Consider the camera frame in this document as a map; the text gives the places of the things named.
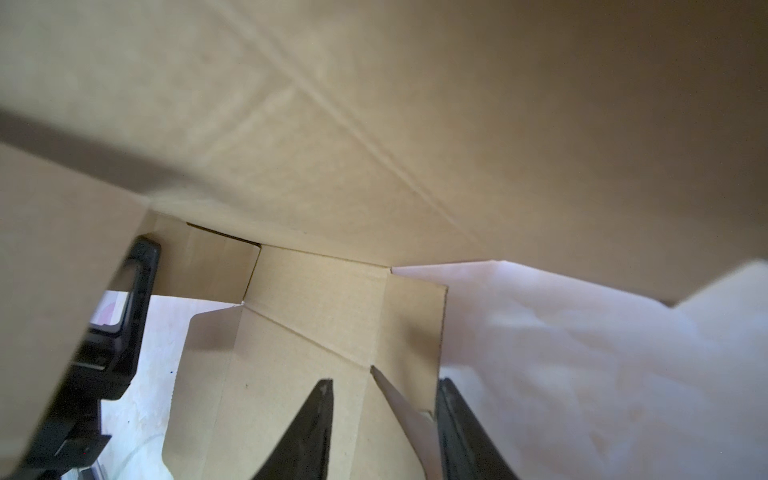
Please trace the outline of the brown cardboard paper box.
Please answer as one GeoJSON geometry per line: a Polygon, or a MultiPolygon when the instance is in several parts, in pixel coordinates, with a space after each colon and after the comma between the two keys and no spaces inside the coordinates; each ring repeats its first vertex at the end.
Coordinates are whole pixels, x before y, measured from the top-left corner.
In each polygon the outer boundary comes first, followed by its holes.
{"type": "Polygon", "coordinates": [[[767,475],[763,1],[5,1],[1,248],[189,321],[162,459],[248,479],[318,379],[332,479],[419,479],[368,368],[523,479],[767,475]]]}

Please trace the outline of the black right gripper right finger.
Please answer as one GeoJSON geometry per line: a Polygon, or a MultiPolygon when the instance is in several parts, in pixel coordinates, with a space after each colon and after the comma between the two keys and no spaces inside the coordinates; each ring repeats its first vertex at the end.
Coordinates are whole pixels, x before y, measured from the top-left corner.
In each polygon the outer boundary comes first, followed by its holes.
{"type": "Polygon", "coordinates": [[[519,479],[449,378],[438,382],[436,420],[445,479],[519,479]]]}

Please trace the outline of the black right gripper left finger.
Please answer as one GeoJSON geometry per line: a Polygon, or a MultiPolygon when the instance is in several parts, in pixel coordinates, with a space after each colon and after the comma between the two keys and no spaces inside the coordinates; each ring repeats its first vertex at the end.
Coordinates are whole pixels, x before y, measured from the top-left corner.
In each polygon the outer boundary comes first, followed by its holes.
{"type": "Polygon", "coordinates": [[[333,380],[319,380],[253,480],[325,480],[334,412],[333,380]]]}

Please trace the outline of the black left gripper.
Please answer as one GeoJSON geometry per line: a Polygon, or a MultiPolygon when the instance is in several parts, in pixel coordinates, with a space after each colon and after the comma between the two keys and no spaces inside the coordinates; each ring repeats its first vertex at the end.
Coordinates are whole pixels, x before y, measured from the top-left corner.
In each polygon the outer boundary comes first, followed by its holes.
{"type": "Polygon", "coordinates": [[[65,377],[74,391],[57,395],[22,460],[2,479],[61,479],[96,462],[111,439],[102,432],[100,399],[121,398],[136,374],[160,258],[157,242],[135,238],[123,262],[132,285],[119,322],[89,326],[65,377]]]}

